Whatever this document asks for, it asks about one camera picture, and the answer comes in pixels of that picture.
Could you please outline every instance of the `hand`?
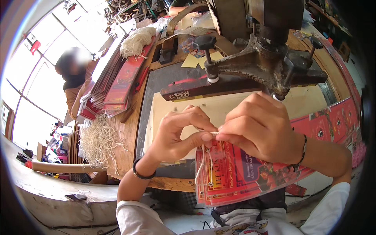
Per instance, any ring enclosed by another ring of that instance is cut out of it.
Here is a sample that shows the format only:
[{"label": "hand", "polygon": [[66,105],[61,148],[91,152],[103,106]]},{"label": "hand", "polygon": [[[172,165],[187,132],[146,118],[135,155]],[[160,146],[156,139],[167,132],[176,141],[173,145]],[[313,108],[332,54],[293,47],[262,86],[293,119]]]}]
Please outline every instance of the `hand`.
[{"label": "hand", "polygon": [[91,83],[91,76],[88,78],[85,78],[85,82],[82,84],[82,87],[78,91],[81,97],[83,96],[85,91],[88,89],[88,86],[90,85],[90,83]]},{"label": "hand", "polygon": [[[196,132],[181,140],[183,128],[189,125],[205,131]],[[202,144],[211,147],[211,131],[217,131],[217,128],[210,123],[209,117],[199,107],[189,105],[181,113],[169,112],[161,120],[155,140],[147,154],[159,162],[175,162]]]},{"label": "hand", "polygon": [[286,107],[272,97],[253,93],[226,116],[218,141],[229,141],[250,156],[267,162],[297,164],[304,136],[290,125]]},{"label": "hand", "polygon": [[108,47],[106,47],[103,51],[100,52],[100,58],[104,57],[107,52],[108,52]]}]

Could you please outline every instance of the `mobile phone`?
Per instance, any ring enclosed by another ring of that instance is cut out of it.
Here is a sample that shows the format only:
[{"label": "mobile phone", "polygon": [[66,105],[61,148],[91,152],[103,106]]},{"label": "mobile phone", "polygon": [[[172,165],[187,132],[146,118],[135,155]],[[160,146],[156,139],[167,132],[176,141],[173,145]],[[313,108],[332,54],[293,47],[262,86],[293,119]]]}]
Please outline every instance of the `mobile phone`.
[{"label": "mobile phone", "polygon": [[65,195],[65,197],[73,202],[83,201],[88,198],[84,194],[69,194],[69,195]]}]

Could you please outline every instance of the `black beaded bracelet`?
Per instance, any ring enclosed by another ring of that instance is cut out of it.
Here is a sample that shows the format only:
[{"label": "black beaded bracelet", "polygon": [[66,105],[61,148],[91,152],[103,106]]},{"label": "black beaded bracelet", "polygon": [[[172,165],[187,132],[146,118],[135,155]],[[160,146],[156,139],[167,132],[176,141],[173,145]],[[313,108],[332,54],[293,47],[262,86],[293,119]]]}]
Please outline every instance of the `black beaded bracelet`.
[{"label": "black beaded bracelet", "polygon": [[303,155],[302,155],[302,158],[300,159],[300,161],[299,161],[298,164],[291,164],[291,166],[294,168],[293,172],[295,172],[295,171],[299,168],[301,162],[302,162],[303,159],[304,159],[305,150],[307,149],[307,136],[306,136],[305,134],[303,134],[303,135],[304,135]]},{"label": "black beaded bracelet", "polygon": [[155,172],[151,175],[151,176],[142,176],[140,175],[137,171],[136,171],[136,164],[138,163],[138,161],[140,160],[141,158],[137,159],[134,163],[133,163],[133,175],[140,178],[140,179],[151,179],[155,176],[155,174],[157,173],[157,170],[155,170]]}]

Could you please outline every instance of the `window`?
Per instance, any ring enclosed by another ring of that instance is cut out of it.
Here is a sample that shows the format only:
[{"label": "window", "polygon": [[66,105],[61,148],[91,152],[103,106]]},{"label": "window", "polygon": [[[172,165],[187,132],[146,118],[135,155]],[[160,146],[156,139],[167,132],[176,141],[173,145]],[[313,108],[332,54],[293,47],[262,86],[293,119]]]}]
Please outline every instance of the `window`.
[{"label": "window", "polygon": [[41,43],[38,50],[45,53],[47,48],[63,31],[64,27],[52,14],[49,14],[31,31],[31,33]]},{"label": "window", "polygon": [[57,74],[55,67],[46,59],[41,59],[34,70],[30,88],[24,93],[30,101],[51,115],[64,120],[67,113],[67,103],[63,91],[64,80]]},{"label": "window", "polygon": [[52,125],[57,121],[22,98],[14,121],[13,142],[36,153],[38,142],[51,139]]},{"label": "window", "polygon": [[53,42],[44,56],[55,65],[56,61],[60,58],[63,52],[70,47],[80,47],[83,49],[85,48],[79,41],[77,41],[77,39],[72,36],[70,32],[64,31],[55,40],[55,42]]},{"label": "window", "polygon": [[13,110],[17,109],[20,94],[9,84],[6,79],[1,82],[1,98]]},{"label": "window", "polygon": [[5,135],[5,128],[6,128],[6,121],[9,114],[9,106],[6,105],[4,102],[1,103],[1,116],[2,116],[2,122],[1,122],[1,131],[3,135]]},{"label": "window", "polygon": [[6,65],[5,77],[21,91],[40,57],[38,52],[32,55],[22,42]]},{"label": "window", "polygon": [[58,119],[64,120],[67,105],[62,87],[65,81],[55,71],[55,64],[69,47],[97,52],[103,46],[109,38],[104,31],[107,27],[105,7],[103,0],[62,2],[31,30],[41,43],[34,55],[22,42],[7,63],[1,96],[8,108],[1,106],[1,127],[12,109],[16,116],[11,120],[8,136],[11,138],[13,129],[13,142],[20,147],[36,152],[38,142],[51,139],[52,125]]}]

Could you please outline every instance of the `white sleeve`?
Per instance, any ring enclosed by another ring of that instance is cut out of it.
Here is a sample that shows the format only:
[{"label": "white sleeve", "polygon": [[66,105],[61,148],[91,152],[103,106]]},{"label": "white sleeve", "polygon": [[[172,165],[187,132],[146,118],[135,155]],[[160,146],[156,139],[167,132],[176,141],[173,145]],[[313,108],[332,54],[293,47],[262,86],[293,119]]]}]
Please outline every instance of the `white sleeve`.
[{"label": "white sleeve", "polygon": [[350,184],[347,182],[334,185],[311,212],[300,231],[305,235],[328,234],[341,217],[349,191]]},{"label": "white sleeve", "polygon": [[122,235],[175,234],[163,225],[157,212],[137,201],[120,201],[116,219]]}]

